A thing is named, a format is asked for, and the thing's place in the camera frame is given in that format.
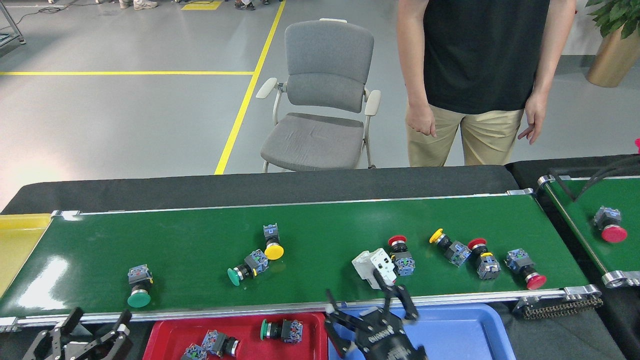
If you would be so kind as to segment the person's right hand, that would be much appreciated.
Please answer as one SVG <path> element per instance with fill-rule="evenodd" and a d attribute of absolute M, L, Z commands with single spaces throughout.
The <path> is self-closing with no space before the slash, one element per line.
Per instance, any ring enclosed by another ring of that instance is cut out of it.
<path fill-rule="evenodd" d="M 435 116 L 428 102 L 425 104 L 407 105 L 406 124 L 414 130 L 425 136 L 437 137 L 435 129 Z"/>

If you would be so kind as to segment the person's left hand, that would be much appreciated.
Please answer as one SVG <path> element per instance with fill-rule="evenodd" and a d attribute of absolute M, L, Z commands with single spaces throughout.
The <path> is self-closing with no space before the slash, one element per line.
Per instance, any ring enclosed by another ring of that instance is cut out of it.
<path fill-rule="evenodd" d="M 547 114 L 548 93 L 534 92 L 525 103 L 526 128 L 517 136 L 518 140 L 527 139 L 530 145 L 542 134 Z"/>

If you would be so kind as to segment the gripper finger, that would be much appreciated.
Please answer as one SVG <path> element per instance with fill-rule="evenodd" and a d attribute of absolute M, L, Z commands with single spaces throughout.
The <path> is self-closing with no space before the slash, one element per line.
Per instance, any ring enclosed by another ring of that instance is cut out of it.
<path fill-rule="evenodd" d="M 64 321 L 57 323 L 52 330 L 40 332 L 27 349 L 23 360 L 75 360 L 78 358 L 69 345 L 73 331 L 80 324 L 84 311 L 74 308 Z"/>
<path fill-rule="evenodd" d="M 131 317 L 126 309 L 112 327 L 99 328 L 92 340 L 82 346 L 83 360 L 125 360 L 133 347 L 128 328 Z"/>

